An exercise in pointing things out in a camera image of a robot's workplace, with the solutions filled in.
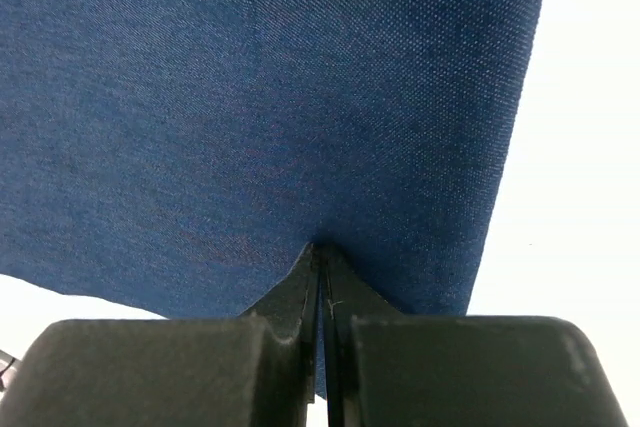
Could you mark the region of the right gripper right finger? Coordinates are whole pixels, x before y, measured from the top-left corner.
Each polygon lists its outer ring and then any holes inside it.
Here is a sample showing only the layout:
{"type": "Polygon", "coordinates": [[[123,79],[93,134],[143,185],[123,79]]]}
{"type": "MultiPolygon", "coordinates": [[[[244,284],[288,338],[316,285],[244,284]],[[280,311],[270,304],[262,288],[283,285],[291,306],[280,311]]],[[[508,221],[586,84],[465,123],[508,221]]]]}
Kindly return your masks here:
{"type": "Polygon", "coordinates": [[[319,250],[333,426],[623,426],[596,351],[538,316],[407,315],[319,250]]]}

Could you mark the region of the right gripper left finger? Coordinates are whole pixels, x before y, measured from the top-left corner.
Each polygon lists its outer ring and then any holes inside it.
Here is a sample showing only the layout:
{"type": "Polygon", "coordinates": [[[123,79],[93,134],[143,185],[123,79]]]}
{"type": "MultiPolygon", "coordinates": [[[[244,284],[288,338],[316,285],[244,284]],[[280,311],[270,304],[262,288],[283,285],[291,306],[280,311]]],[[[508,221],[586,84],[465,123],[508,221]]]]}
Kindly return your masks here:
{"type": "Polygon", "coordinates": [[[315,396],[317,251],[243,314],[65,320],[1,403],[5,426],[302,426],[315,396]]]}

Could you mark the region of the dark blue denim trousers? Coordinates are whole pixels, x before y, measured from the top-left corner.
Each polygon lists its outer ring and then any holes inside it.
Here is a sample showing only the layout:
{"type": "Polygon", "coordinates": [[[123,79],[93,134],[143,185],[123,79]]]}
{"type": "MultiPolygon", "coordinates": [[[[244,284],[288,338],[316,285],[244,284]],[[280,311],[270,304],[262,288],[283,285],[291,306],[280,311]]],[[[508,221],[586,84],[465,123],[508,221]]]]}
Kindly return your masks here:
{"type": "Polygon", "coordinates": [[[309,242],[467,311],[542,0],[1,0],[1,271],[234,316],[309,242]]]}

